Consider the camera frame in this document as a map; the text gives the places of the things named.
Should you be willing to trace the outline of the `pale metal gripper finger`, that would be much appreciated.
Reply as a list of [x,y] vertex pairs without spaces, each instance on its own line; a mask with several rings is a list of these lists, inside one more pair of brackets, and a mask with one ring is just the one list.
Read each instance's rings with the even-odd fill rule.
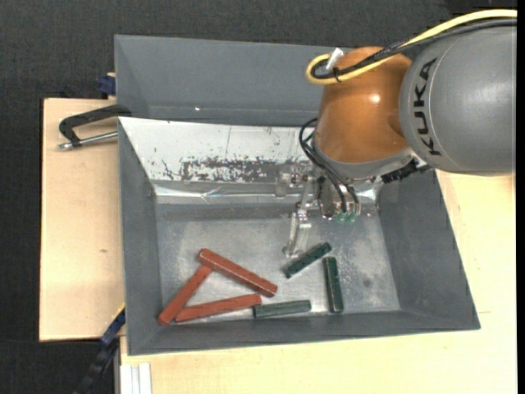
[[299,246],[300,236],[300,225],[301,221],[299,214],[293,212],[290,215],[290,232],[286,245],[283,247],[282,252],[286,258],[292,258],[297,255]]
[[310,222],[300,222],[297,228],[297,255],[303,254],[308,249],[308,238],[311,233]]

